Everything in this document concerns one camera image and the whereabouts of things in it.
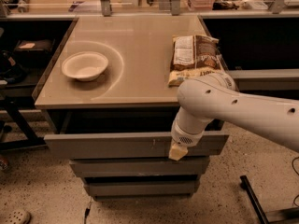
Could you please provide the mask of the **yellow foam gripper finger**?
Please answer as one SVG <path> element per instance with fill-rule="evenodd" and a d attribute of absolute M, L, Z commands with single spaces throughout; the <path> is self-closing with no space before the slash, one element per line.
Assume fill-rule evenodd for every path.
<path fill-rule="evenodd" d="M 182 146 L 175 142 L 171 141 L 168 158 L 174 161 L 179 161 L 184 156 L 188 154 L 188 149 L 185 146 Z"/>

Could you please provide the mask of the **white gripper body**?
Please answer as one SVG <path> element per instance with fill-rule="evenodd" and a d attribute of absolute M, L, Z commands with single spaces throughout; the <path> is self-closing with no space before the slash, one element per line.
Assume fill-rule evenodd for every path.
<path fill-rule="evenodd" d="M 206 122 L 199 122 L 192 125 L 192 128 L 198 128 L 198 131 L 184 131 L 175 120 L 171 128 L 172 140 L 183 147 L 194 147 L 198 144 L 203 136 L 205 128 L 207 126 Z"/>

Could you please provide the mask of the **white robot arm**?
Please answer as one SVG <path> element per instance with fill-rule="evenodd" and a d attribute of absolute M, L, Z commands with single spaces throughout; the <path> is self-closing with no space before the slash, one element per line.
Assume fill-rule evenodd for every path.
<path fill-rule="evenodd" d="M 241 93 L 225 73 L 189 78 L 178 87 L 180 109 L 171 128 L 169 158 L 178 161 L 198 144 L 214 119 L 299 151 L 299 101 Z"/>

